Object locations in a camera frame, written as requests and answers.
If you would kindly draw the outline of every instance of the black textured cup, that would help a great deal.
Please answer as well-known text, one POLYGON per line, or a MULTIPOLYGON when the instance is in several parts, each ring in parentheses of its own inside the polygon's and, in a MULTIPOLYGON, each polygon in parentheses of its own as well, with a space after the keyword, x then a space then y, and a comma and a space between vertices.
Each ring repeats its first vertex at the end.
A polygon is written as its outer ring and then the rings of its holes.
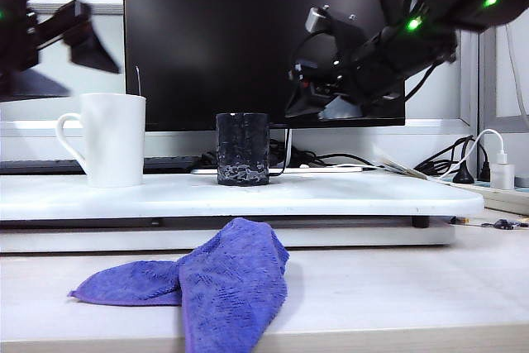
POLYGON ((217 115, 217 181, 255 186, 269 182, 269 116, 266 113, 217 115))

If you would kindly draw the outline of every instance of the white mug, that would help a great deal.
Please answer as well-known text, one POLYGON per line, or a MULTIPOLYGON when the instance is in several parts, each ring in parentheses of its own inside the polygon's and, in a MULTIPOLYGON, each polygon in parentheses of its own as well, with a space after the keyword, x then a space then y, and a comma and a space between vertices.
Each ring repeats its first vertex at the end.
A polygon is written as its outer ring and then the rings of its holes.
POLYGON ((118 188, 141 184, 145 142, 145 98, 117 93, 81 95, 81 114, 66 113, 55 127, 57 139, 79 162, 88 185, 118 188), (86 153, 66 140, 64 122, 79 120, 86 153))

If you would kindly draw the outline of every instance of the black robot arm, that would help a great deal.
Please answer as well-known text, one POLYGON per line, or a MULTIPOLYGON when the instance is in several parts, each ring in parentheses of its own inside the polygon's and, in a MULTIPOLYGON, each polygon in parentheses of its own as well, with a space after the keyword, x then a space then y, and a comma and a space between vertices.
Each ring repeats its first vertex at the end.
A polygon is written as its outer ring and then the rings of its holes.
POLYGON ((90 6, 73 0, 43 22, 27 6, 29 0, 0 0, 0 102, 61 97, 68 90, 39 75, 39 51, 62 40, 70 60, 90 68, 119 73, 119 67, 95 34, 90 6))
POLYGON ((330 68, 293 61, 296 91, 287 116, 318 113, 322 119, 343 117, 329 112, 337 99, 349 103, 351 117, 364 116, 373 104, 393 101, 398 87, 430 67, 455 60, 456 30, 482 32, 509 23, 529 7, 529 0, 380 0, 387 26, 366 40, 354 19, 330 8, 310 10, 310 36, 331 35, 336 57, 330 68))

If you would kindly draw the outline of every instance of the mug handle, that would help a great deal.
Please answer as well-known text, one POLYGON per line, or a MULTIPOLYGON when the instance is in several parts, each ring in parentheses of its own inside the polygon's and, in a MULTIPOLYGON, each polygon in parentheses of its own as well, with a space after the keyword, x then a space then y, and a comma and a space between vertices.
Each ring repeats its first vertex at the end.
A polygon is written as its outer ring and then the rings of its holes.
POLYGON ((74 149, 67 142, 66 136, 64 136, 64 122, 69 119, 74 119, 81 122, 81 115, 78 113, 65 113, 63 116, 59 117, 59 120, 57 120, 57 124, 55 125, 55 135, 57 136, 57 139, 61 145, 79 162, 81 168, 86 174, 88 174, 86 159, 84 159, 84 156, 77 152, 76 149, 74 149))

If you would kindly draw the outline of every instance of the purple towel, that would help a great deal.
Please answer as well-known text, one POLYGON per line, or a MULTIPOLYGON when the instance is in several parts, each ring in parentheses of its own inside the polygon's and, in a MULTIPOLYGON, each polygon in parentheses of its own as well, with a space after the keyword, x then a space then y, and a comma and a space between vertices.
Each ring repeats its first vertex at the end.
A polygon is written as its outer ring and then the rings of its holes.
POLYGON ((266 223, 236 218, 172 261, 102 270, 69 293, 102 305, 182 305, 187 353, 249 352, 287 296, 288 252, 266 223))

